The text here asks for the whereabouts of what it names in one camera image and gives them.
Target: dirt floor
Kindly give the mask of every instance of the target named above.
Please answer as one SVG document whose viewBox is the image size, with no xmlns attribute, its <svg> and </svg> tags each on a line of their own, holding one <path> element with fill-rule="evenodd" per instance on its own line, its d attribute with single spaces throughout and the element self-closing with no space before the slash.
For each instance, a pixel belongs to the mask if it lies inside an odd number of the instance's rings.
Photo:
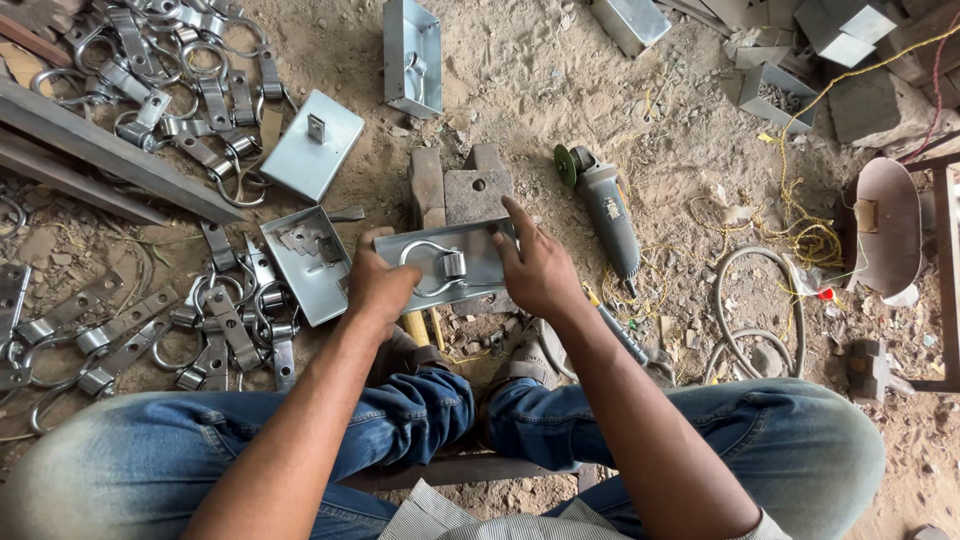
<svg viewBox="0 0 960 540">
<path fill-rule="evenodd" d="M 516 198 L 561 240 L 581 278 L 599 291 L 605 257 L 584 205 L 560 183 L 552 164 L 556 144 L 585 144 L 601 159 L 618 165 L 649 262 L 638 276 L 639 302 L 626 311 L 636 321 L 635 336 L 649 347 L 662 348 L 666 341 L 676 358 L 678 384 L 700 382 L 707 354 L 720 340 L 709 303 L 715 261 L 744 245 L 782 249 L 755 227 L 730 233 L 725 242 L 723 235 L 698 223 L 719 225 L 724 214 L 709 199 L 711 190 L 722 186 L 732 206 L 765 205 L 762 216 L 770 230 L 784 226 L 780 155 L 775 144 L 758 138 L 779 136 L 780 130 L 735 106 L 742 72 L 733 69 L 724 55 L 724 40 L 673 12 L 674 27 L 667 36 L 630 61 L 579 0 L 563 4 L 556 0 L 424 0 L 422 4 L 443 25 L 444 115 L 415 123 L 383 105 L 379 2 L 245 2 L 247 15 L 276 44 L 280 77 L 290 85 L 295 99 L 301 101 L 311 88 L 317 88 L 367 122 L 323 200 L 327 209 L 351 205 L 366 209 L 366 220 L 336 227 L 348 251 L 352 252 L 355 237 L 368 228 L 389 225 L 406 230 L 409 213 L 402 186 L 411 150 L 439 146 L 447 170 L 463 167 L 472 144 L 496 143 L 513 174 Z M 240 29 L 231 30 L 228 40 L 238 48 L 252 43 L 252 37 Z M 234 60 L 235 66 L 245 65 L 249 73 L 258 73 L 254 65 Z M 648 96 L 649 122 L 644 121 Z M 95 118 L 106 126 L 117 112 L 100 108 Z M 450 124 L 462 133 L 455 133 Z M 160 154 L 181 172 L 201 178 L 199 168 L 176 149 Z M 832 217 L 841 187 L 873 156 L 836 142 L 825 101 L 812 134 L 791 137 L 786 145 L 787 178 L 804 178 L 794 195 L 797 202 L 811 214 Z M 928 188 L 923 175 L 916 181 L 920 188 Z M 174 215 L 172 227 L 125 226 L 121 235 L 83 203 L 17 179 L 9 180 L 9 185 L 13 196 L 26 201 L 32 211 L 29 227 L 0 244 L 4 261 L 35 268 L 25 317 L 43 313 L 108 269 L 119 272 L 127 284 L 112 305 L 95 309 L 85 322 L 115 313 L 140 286 L 138 276 L 144 275 L 145 265 L 153 269 L 149 282 L 142 285 L 148 294 L 170 283 L 183 295 L 208 257 L 196 220 L 160 202 L 155 204 Z M 258 224 L 304 208 L 304 202 L 271 189 L 266 204 L 247 211 L 246 223 L 227 227 L 231 244 L 243 249 L 243 233 L 260 238 Z M 123 239 L 128 237 L 145 240 L 144 251 L 136 242 Z M 924 253 L 924 269 L 917 280 L 921 300 L 914 307 L 888 307 L 862 291 L 840 292 L 838 304 L 802 300 L 806 378 L 845 392 L 847 381 L 838 354 L 857 337 L 884 339 L 901 375 L 942 376 L 936 262 L 928 250 Z M 782 283 L 772 263 L 749 256 L 727 274 L 724 298 L 729 299 L 725 304 L 732 328 L 756 327 L 782 334 L 793 352 L 791 297 Z M 482 342 L 510 318 L 502 314 L 451 321 L 449 307 L 441 308 L 441 315 L 447 342 L 459 340 L 459 345 Z M 673 332 L 661 335 L 664 317 L 673 321 L 680 339 L 674 340 Z M 300 331 L 294 342 L 298 366 L 322 345 L 331 328 L 327 324 Z M 183 361 L 194 347 L 193 335 L 176 333 L 160 349 L 170 361 Z M 471 360 L 463 350 L 451 354 L 463 361 L 457 369 L 478 389 L 503 359 L 486 355 Z M 67 376 L 82 361 L 72 348 L 63 348 L 44 353 L 35 365 L 43 379 L 53 380 Z M 721 373 L 720 380 L 734 377 L 727 364 Z M 120 379 L 119 391 L 162 390 L 172 380 L 173 374 L 141 358 Z M 271 390 L 273 374 L 254 372 L 244 385 L 245 389 Z M 6 417 L 0 421 L 0 437 L 28 431 L 25 411 L 38 396 L 34 389 L 24 391 L 0 412 Z M 75 390 L 52 407 L 44 424 L 54 426 L 89 403 Z M 887 475 L 873 506 L 848 538 L 900 539 L 927 522 L 960 538 L 957 409 L 955 399 L 931 395 L 888 396 L 883 408 L 864 409 L 883 432 Z M 34 440 L 28 439 L 0 445 L 3 468 L 10 469 L 32 444 Z M 479 517 L 538 513 L 574 496 L 576 480 L 560 476 L 500 481 L 447 486 L 441 492 Z M 404 493 L 384 496 L 400 501 Z"/>
</svg>

